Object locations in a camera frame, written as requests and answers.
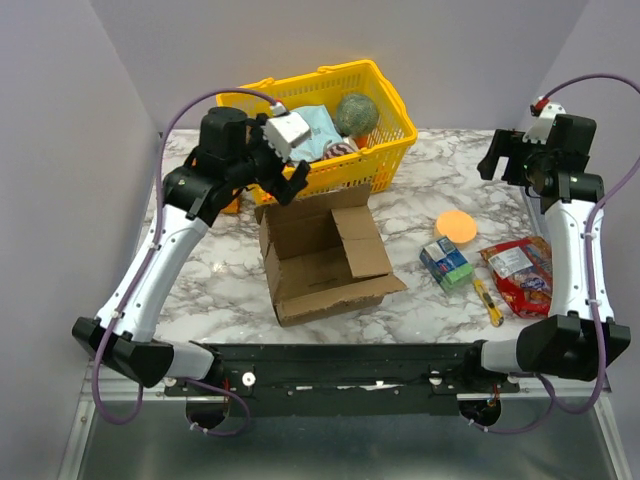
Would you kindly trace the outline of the brown cardboard express box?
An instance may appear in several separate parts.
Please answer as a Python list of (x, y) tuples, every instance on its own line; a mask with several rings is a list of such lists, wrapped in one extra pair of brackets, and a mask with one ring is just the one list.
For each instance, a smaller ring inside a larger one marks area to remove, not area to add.
[(368, 207), (367, 185), (255, 209), (278, 324), (292, 327), (373, 307), (407, 289)]

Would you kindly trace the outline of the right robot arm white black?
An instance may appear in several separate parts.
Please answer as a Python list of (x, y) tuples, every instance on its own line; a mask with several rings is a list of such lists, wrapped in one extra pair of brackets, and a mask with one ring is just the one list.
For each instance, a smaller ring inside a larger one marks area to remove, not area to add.
[(545, 319), (514, 340), (483, 343), (480, 357), (461, 365), (461, 382), (471, 391), (485, 390), (497, 373), (591, 381), (630, 344), (630, 330), (616, 323), (604, 281), (604, 213), (598, 207), (604, 182), (586, 171), (596, 129), (586, 117), (539, 116), (527, 132), (496, 130), (478, 165), (481, 178), (490, 180), (505, 157), (503, 181), (537, 194), (551, 244), (553, 290)]

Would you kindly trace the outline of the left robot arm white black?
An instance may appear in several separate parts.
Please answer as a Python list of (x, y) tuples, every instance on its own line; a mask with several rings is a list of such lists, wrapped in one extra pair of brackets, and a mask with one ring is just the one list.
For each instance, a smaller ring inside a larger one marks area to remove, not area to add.
[(144, 387), (165, 377), (187, 377), (201, 395), (220, 387), (222, 372), (212, 349), (155, 340), (160, 311), (192, 250), (243, 189), (256, 184), (287, 205), (306, 187), (307, 162), (291, 177), (283, 170), (292, 150), (310, 136), (297, 112), (274, 108), (250, 118), (232, 107), (208, 111), (198, 144), (164, 177), (160, 205), (120, 284), (94, 317), (80, 317), (72, 328), (96, 364)]

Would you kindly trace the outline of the round orange sponge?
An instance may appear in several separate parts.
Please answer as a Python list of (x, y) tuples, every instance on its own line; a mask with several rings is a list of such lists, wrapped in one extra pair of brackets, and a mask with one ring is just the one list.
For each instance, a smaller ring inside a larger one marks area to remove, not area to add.
[(435, 220), (435, 238), (447, 237), (457, 247), (469, 245), (477, 234), (476, 221), (464, 211), (449, 210), (441, 213)]

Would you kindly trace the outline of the yellow utility knife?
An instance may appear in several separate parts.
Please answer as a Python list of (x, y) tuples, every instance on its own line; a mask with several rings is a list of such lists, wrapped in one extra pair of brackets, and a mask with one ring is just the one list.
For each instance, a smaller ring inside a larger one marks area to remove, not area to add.
[(497, 307), (495, 301), (491, 297), (488, 288), (484, 284), (484, 282), (479, 278), (474, 278), (473, 287), (476, 293), (478, 294), (480, 300), (483, 305), (487, 309), (487, 312), (490, 317), (490, 322), (494, 327), (500, 327), (504, 322), (504, 316), (502, 312)]

